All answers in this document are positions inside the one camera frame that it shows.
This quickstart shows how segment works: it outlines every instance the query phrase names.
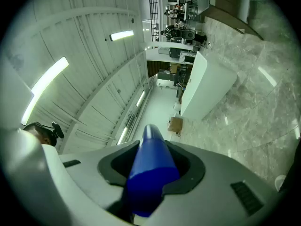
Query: white reception desk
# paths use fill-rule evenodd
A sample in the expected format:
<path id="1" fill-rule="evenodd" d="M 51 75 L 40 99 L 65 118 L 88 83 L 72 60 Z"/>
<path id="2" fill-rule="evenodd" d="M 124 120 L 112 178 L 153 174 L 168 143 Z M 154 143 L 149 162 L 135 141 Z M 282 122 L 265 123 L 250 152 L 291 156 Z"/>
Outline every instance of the white reception desk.
<path id="1" fill-rule="evenodd" d="M 208 55 L 200 52 L 193 63 L 190 79 L 182 97 L 181 115 L 201 120 L 223 98 L 237 79 L 237 74 Z"/>

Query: white ceiling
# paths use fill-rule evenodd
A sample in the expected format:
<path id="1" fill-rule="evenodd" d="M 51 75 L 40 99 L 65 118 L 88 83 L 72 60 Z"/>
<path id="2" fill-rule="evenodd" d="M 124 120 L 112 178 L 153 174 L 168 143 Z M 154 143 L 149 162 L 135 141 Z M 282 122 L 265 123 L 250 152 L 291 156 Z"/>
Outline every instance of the white ceiling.
<path id="1" fill-rule="evenodd" d="M 125 30 L 134 36 L 110 41 L 110 34 Z M 63 153 L 118 139 L 116 125 L 148 79 L 143 42 L 139 0 L 29 0 L 7 37 L 8 60 L 30 88 L 61 57 L 69 66 L 44 91 L 28 122 L 59 123 Z"/>

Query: marble floor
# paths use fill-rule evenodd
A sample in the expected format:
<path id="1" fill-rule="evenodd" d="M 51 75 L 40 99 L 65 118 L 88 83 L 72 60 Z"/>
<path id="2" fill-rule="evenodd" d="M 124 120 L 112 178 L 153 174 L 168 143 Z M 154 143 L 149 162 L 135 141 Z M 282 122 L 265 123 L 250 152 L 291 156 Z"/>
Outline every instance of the marble floor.
<path id="1" fill-rule="evenodd" d="M 301 51 L 271 0 L 251 0 L 248 21 L 264 41 L 205 18 L 211 47 L 201 53 L 214 53 L 238 79 L 201 121 L 184 119 L 180 142 L 227 155 L 274 186 L 300 137 Z"/>

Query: white wall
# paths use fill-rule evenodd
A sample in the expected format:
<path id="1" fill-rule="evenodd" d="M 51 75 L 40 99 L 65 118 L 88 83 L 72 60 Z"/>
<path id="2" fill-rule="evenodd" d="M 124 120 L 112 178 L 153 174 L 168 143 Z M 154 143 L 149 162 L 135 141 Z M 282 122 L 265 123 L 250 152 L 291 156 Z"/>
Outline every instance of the white wall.
<path id="1" fill-rule="evenodd" d="M 140 0 L 141 19 L 151 19 L 150 0 Z"/>
<path id="2" fill-rule="evenodd" d="M 148 124 L 156 125 L 165 140 L 171 139 L 173 133 L 167 130 L 167 126 L 170 118 L 175 113 L 176 93 L 175 89 L 154 87 L 139 126 L 136 129 L 134 140 L 141 140 L 144 127 Z"/>

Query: black slot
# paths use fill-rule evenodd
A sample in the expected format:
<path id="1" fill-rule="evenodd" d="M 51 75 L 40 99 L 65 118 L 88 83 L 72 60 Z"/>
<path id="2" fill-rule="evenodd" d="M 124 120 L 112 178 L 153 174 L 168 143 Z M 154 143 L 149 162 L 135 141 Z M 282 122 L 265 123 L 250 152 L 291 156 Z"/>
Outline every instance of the black slot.
<path id="1" fill-rule="evenodd" d="M 244 182 L 232 183 L 230 186 L 249 216 L 263 207 L 263 204 Z"/>

